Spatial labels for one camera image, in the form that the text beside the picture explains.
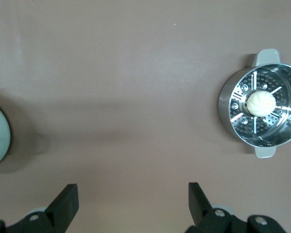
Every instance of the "white round object behind gripper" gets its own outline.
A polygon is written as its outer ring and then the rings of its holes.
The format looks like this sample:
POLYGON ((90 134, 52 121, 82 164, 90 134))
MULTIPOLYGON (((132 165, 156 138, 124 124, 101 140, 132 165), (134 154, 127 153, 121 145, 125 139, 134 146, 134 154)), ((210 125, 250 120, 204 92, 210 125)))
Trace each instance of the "white round object behind gripper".
POLYGON ((265 117, 276 108, 276 99, 268 91, 257 91, 247 101, 248 111, 256 117, 265 117))

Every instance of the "stainless steel pot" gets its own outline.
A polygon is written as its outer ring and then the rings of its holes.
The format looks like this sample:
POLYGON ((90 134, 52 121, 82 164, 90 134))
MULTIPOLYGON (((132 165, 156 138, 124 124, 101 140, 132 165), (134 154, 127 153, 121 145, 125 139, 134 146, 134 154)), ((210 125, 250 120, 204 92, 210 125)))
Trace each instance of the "stainless steel pot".
POLYGON ((272 157, 277 146, 291 141, 291 66, 280 62, 275 49, 260 51, 252 67, 227 80, 218 112, 225 128, 253 146, 257 157, 272 157), (257 92, 268 92, 275 98, 275 109, 265 116, 248 109, 249 97, 257 92))

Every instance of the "beige tabletop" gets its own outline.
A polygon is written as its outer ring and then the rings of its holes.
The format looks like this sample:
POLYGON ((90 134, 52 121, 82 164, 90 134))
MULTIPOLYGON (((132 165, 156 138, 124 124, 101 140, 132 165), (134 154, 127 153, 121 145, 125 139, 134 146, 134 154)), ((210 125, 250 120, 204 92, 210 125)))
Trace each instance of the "beige tabletop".
POLYGON ((224 82, 267 48, 291 65, 291 0, 0 0, 0 219, 77 183, 68 233, 183 233, 199 182, 291 233, 291 142, 258 159, 217 114, 224 82))

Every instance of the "black bracket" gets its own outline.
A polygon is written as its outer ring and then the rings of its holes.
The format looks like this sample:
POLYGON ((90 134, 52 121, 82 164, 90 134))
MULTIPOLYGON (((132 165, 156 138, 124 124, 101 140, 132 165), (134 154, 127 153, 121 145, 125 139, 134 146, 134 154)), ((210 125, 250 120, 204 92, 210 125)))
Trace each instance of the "black bracket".
POLYGON ((0 233, 65 233, 78 209, 78 187, 68 184, 44 212, 31 213, 9 227, 0 220, 0 233))
POLYGON ((189 183, 189 208, 195 226, 186 233, 286 233, 267 216, 252 215, 244 222, 223 209, 213 209, 198 183, 189 183))

